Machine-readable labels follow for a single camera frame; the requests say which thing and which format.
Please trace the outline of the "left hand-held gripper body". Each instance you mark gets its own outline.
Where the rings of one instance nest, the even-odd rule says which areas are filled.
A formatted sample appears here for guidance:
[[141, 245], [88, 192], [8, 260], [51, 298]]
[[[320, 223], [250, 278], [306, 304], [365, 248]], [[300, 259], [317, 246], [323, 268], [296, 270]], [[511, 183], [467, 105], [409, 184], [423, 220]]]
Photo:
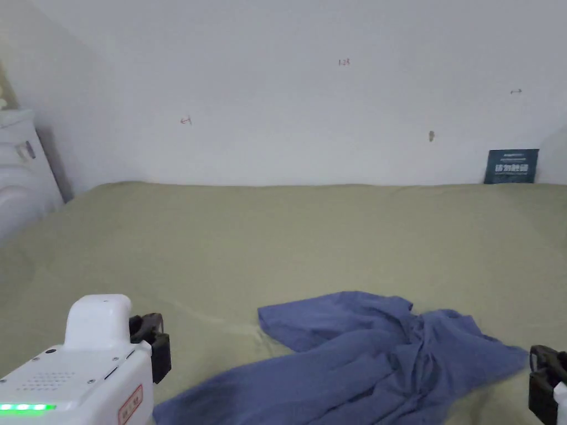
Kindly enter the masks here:
[[2, 424], [154, 424], [154, 387], [172, 368], [160, 313], [132, 315], [123, 294], [69, 310], [64, 343], [1, 378]]

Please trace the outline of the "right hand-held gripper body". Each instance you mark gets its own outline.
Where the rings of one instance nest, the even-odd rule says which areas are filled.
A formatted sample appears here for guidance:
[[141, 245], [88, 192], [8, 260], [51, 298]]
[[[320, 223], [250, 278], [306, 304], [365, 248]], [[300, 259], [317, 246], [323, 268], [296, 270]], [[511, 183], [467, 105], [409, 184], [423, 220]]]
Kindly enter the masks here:
[[530, 348], [528, 407], [542, 424], [566, 424], [566, 352]]

